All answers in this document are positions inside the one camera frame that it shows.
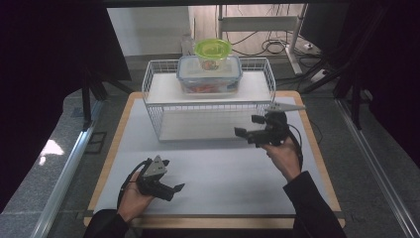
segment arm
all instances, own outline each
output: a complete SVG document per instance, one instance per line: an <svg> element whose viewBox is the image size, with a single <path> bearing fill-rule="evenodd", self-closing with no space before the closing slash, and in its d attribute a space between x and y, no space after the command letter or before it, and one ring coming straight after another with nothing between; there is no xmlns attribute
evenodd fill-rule
<svg viewBox="0 0 420 238"><path fill-rule="evenodd" d="M312 177L303 172L290 181L284 191L296 211L293 233L295 237L346 237L337 217L322 198Z"/></svg>
<svg viewBox="0 0 420 238"><path fill-rule="evenodd" d="M330 206L324 201L308 172L300 171L290 138L281 146L262 145L287 180L284 191L296 211L294 237L346 237Z"/></svg>
<svg viewBox="0 0 420 238"><path fill-rule="evenodd" d="M142 195L135 183L139 173L134 173L126 186L118 210L100 210L93 215L84 233L85 238L124 237L130 222L140 216L154 199L150 195Z"/></svg>

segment food container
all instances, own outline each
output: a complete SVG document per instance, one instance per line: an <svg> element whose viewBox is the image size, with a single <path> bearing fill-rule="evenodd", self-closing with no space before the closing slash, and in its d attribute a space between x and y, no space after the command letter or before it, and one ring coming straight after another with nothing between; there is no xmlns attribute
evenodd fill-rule
<svg viewBox="0 0 420 238"><path fill-rule="evenodd" d="M225 59L223 70L205 70L197 56L182 57L176 73L184 93L235 93L242 77L238 57Z"/></svg>
<svg viewBox="0 0 420 238"><path fill-rule="evenodd" d="M229 42L219 39L207 39L195 44L194 53L198 56L204 70L223 70L226 58L232 51Z"/></svg>

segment white wire basket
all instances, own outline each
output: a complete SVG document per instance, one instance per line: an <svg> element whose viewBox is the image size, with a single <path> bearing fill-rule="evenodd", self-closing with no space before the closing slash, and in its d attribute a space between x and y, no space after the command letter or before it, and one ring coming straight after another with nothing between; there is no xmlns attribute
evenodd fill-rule
<svg viewBox="0 0 420 238"><path fill-rule="evenodd" d="M238 139L235 127L259 130L252 115L264 115L275 80L266 58L241 58L238 92L189 95L176 78L178 60L151 60L142 92L160 141Z"/></svg>

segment black sleeve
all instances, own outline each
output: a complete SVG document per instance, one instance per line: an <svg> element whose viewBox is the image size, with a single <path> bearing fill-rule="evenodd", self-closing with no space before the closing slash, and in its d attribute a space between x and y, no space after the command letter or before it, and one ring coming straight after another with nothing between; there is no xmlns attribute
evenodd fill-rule
<svg viewBox="0 0 420 238"><path fill-rule="evenodd" d="M288 183L284 191L296 210L294 237L346 237L308 172Z"/></svg>
<svg viewBox="0 0 420 238"><path fill-rule="evenodd" d="M117 214L117 210L100 210L93 215L83 237L119 238L124 237L128 229L128 224Z"/></svg>

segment container lid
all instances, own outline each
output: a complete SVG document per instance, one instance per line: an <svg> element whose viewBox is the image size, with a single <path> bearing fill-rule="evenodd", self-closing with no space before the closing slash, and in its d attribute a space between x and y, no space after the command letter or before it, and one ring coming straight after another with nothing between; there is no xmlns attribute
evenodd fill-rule
<svg viewBox="0 0 420 238"><path fill-rule="evenodd" d="M195 44L194 52L197 56L209 60L220 60L227 57L232 51L229 42L219 39L207 39Z"/></svg>
<svg viewBox="0 0 420 238"><path fill-rule="evenodd" d="M197 56L181 57L178 62L176 77L179 80L197 78L240 79L242 77L241 62L238 57L228 56L223 70L204 70Z"/></svg>

